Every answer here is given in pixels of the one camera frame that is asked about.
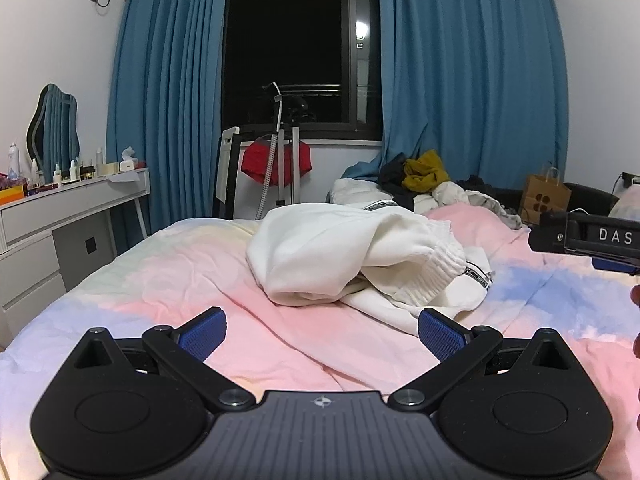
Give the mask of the white sweatpants with black stripe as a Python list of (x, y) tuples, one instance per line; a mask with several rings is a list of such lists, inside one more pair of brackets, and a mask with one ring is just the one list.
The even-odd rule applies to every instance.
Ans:
[(275, 304), (341, 301), (410, 335), (425, 308), (448, 318), (475, 310), (494, 277), (484, 249), (463, 246), (449, 221), (395, 205), (273, 209), (259, 222), (246, 258)]

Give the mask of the white crumpled clothes pile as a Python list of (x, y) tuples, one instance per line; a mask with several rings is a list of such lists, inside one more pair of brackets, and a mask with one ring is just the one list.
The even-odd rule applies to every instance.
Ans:
[[(418, 194), (411, 202), (417, 214), (427, 212), (456, 203), (472, 204), (473, 192), (464, 190), (460, 185), (447, 181), (440, 184), (432, 192)], [(339, 205), (365, 207), (377, 202), (392, 200), (399, 204), (393, 195), (382, 190), (375, 182), (351, 178), (338, 179), (329, 192), (329, 202)]]

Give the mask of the white folding board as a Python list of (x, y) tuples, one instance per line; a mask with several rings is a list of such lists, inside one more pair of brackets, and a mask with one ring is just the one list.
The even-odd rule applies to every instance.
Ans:
[(241, 142), (239, 127), (228, 128), (221, 133), (214, 187), (214, 215), (226, 220), (234, 217)]

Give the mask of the pastel tie-dye duvet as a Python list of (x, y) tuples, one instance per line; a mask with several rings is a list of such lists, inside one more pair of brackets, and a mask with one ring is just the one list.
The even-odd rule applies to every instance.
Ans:
[[(457, 240), (486, 252), (494, 281), (484, 302), (461, 315), (527, 338), (560, 332), (597, 385), (614, 419), (599, 471), (608, 479), (639, 474), (639, 362), (632, 342), (639, 312), (634, 278), (599, 272), (582, 257), (532, 252), (526, 230), (491, 212), (457, 204), (436, 209)], [(178, 326), (209, 307), (227, 313), (228, 333), (210, 357), (218, 372), (252, 393), (266, 390), (378, 390), (390, 393), (435, 364), (416, 337), (344, 306), (286, 308), (255, 283), (245, 251), (253, 221), (181, 221), (157, 232), (56, 300), (1, 356), (1, 457), (9, 479), (46, 470), (29, 419), (40, 396), (91, 327), (137, 337), (157, 324)]]

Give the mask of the brown paper bag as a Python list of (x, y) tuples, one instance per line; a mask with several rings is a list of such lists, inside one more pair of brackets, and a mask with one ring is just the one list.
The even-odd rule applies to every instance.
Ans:
[(538, 224), (549, 211), (566, 211), (572, 191), (560, 178), (559, 170), (550, 166), (542, 174), (530, 174), (524, 186), (520, 217), (524, 223)]

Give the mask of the mustard yellow garment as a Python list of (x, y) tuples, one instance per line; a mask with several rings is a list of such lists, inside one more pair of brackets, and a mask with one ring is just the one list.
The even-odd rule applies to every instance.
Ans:
[(423, 153), (418, 159), (408, 158), (404, 162), (404, 173), (402, 186), (419, 194), (431, 193), (450, 180), (444, 163), (435, 150)]

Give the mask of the black clothing pile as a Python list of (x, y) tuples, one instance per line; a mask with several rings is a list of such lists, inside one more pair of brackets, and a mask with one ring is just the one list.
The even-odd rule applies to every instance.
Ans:
[(386, 162), (378, 172), (378, 186), (383, 191), (390, 194), (409, 193), (408, 188), (404, 185), (405, 163), (407, 157), (404, 154), (398, 154), (389, 162)]

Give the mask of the white dressing table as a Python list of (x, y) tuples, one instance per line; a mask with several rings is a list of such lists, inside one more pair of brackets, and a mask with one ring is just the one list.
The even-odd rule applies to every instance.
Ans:
[(146, 168), (111, 174), (1, 207), (1, 345), (54, 300), (98, 268), (86, 253), (93, 235), (107, 261), (116, 255), (110, 211), (134, 204), (148, 236), (140, 200), (151, 193)]

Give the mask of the white tissue box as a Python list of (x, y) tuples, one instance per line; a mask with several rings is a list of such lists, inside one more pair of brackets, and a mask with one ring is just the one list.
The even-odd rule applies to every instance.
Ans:
[(128, 148), (125, 148), (122, 151), (122, 154), (120, 154), (119, 171), (134, 171), (137, 163), (138, 159), (136, 157), (136, 152), (131, 146), (128, 146)]

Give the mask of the white garment steamer stand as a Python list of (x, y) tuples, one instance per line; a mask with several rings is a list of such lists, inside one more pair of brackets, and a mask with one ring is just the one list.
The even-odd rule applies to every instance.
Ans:
[[(276, 206), (280, 207), (285, 204), (285, 187), (286, 184), (284, 182), (284, 141), (285, 141), (285, 130), (282, 127), (282, 113), (283, 113), (283, 98), (282, 92), (279, 86), (272, 82), (271, 84), (266, 85), (266, 89), (270, 87), (274, 90), (274, 106), (276, 107), (276, 111), (274, 112), (274, 128), (271, 133), (270, 144), (269, 144), (269, 154), (267, 160), (266, 173), (264, 177), (264, 182), (262, 182), (262, 195), (260, 196), (260, 202), (258, 207), (257, 217), (262, 215), (262, 211), (264, 210), (268, 188), (270, 185), (273, 164), (274, 161), (278, 161), (278, 198), (276, 200)], [(299, 174), (299, 128), (297, 126), (291, 127), (291, 145), (292, 145), (292, 155), (291, 155), (291, 203), (297, 204), (300, 199), (300, 174)]]

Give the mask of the right blue curtain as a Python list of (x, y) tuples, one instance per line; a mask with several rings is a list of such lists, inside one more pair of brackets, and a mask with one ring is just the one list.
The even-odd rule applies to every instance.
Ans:
[(450, 177), (520, 188), (563, 168), (565, 49), (554, 0), (380, 0), (379, 162), (435, 150)]

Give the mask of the blue curtain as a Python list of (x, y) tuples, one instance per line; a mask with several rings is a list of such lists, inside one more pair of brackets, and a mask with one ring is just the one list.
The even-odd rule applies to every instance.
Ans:
[(212, 211), (224, 10), (226, 0), (127, 0), (122, 14), (106, 148), (146, 163), (153, 231)]
[(565, 49), (554, 0), (380, 0), (379, 162), (435, 150), (450, 177), (520, 188), (563, 168)]

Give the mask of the left blue curtain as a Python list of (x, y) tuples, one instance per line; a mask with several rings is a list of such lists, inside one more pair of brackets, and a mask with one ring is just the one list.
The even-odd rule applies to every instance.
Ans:
[(212, 211), (224, 10), (226, 0), (127, 0), (122, 14), (106, 148), (146, 163), (153, 231)]

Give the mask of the white spray bottle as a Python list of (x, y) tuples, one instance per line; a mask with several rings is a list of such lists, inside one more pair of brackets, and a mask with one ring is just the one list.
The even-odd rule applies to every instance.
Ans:
[(8, 151), (9, 177), (17, 179), (21, 175), (21, 155), (16, 143), (12, 143)]

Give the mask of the dark window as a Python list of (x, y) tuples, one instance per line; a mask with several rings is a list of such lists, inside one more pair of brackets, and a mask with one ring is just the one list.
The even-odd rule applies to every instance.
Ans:
[(382, 138), (380, 0), (226, 0), (221, 121)]

